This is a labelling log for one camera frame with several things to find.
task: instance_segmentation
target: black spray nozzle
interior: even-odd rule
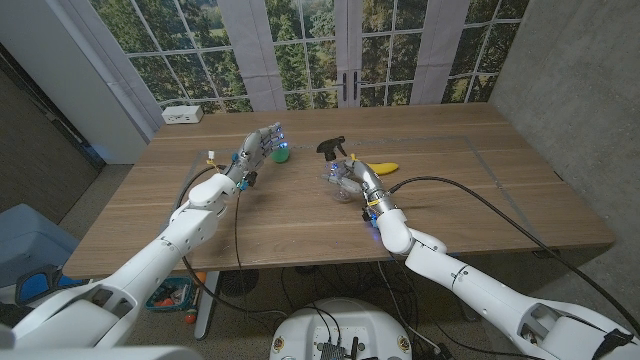
[[[338,148],[342,155],[347,156],[347,153],[342,148],[344,142],[344,136],[338,136],[337,138],[325,140],[318,145],[316,152],[318,154],[324,153],[324,159],[327,161],[333,161],[336,159],[335,148]]]

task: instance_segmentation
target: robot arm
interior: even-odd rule
[[[448,256],[440,240],[407,227],[404,213],[369,166],[357,160],[346,160],[345,165],[361,183],[366,211],[376,219],[387,250],[408,253],[408,268],[451,290],[524,354],[543,359],[640,358],[640,341],[608,318],[579,305],[522,295]]]
[[[106,279],[62,291],[34,309],[13,329],[14,347],[123,344],[146,300],[183,256],[215,234],[226,202],[243,190],[249,174],[253,172],[255,179],[255,170],[274,149],[283,147],[283,138],[279,123],[249,134],[225,174],[195,186],[169,226],[149,245]]]

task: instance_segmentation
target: window pane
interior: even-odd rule
[[[225,100],[224,106],[227,112],[253,112],[249,99]]]
[[[311,109],[309,94],[284,94],[284,101],[287,103],[287,110],[307,110]]]
[[[363,0],[362,32],[390,31],[393,0]]]
[[[209,74],[222,97],[247,95],[233,50],[213,51],[202,54]]]
[[[311,86],[322,89],[336,84],[336,42],[307,43]]]
[[[360,89],[360,106],[372,107],[384,105],[384,86]]]
[[[362,80],[370,83],[387,81],[389,36],[362,39]]]
[[[313,107],[315,109],[335,109],[338,107],[337,91],[319,91],[313,93]]]
[[[478,66],[480,72],[499,72],[520,24],[494,24]]]
[[[469,102],[487,102],[496,84],[497,76],[476,76],[469,94]]]
[[[129,0],[91,0],[125,53],[157,51]]]
[[[162,50],[193,48],[173,0],[137,0],[136,3]]]
[[[196,105],[200,105],[200,107],[202,108],[202,112],[205,114],[215,114],[215,113],[222,112],[220,103],[217,101],[205,101],[205,102],[197,103]]]
[[[156,101],[180,99],[184,97],[180,86],[171,76],[167,64],[160,56],[142,56],[129,59],[142,81],[147,85]]]
[[[483,26],[462,30],[450,75],[464,74],[474,70],[487,28],[488,26]]]
[[[413,84],[389,85],[387,105],[409,105]]]
[[[307,39],[334,36],[336,22],[332,0],[301,0]]]
[[[167,60],[191,99],[216,97],[198,55],[168,55]]]
[[[180,0],[180,7],[198,47],[231,45],[217,0]]]
[[[421,37],[422,34],[394,35],[389,80],[413,80],[418,64]]]
[[[493,18],[498,0],[471,0],[465,24],[485,22]]]
[[[266,5],[273,41],[302,39],[296,0],[266,0]]]
[[[528,4],[529,0],[502,0],[497,17],[499,19],[521,19]]]
[[[306,89],[307,66],[302,44],[278,45],[275,48],[284,90]]]
[[[470,79],[470,76],[458,79],[449,79],[449,81],[447,81],[447,87],[444,89],[442,103],[446,104],[464,102],[464,98],[467,96],[467,89],[469,88]]]
[[[422,29],[427,0],[400,0],[396,11],[396,30]]]

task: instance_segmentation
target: table leg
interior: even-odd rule
[[[218,279],[220,278],[219,271],[209,271],[207,273],[207,279],[204,284],[207,288],[213,291],[214,294],[218,293]],[[200,292],[200,304],[198,305],[198,317],[196,318],[196,327],[193,331],[193,335],[196,340],[204,340],[209,333],[209,326],[211,325],[211,318],[213,317],[213,310],[215,309],[215,301],[213,298],[204,291]]]

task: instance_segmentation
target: red object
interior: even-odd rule
[[[194,314],[187,314],[187,316],[184,317],[184,322],[187,324],[193,324],[196,322],[196,316]]]
[[[160,306],[171,306],[171,305],[175,305],[173,300],[171,300],[171,298],[166,298],[160,303]]]

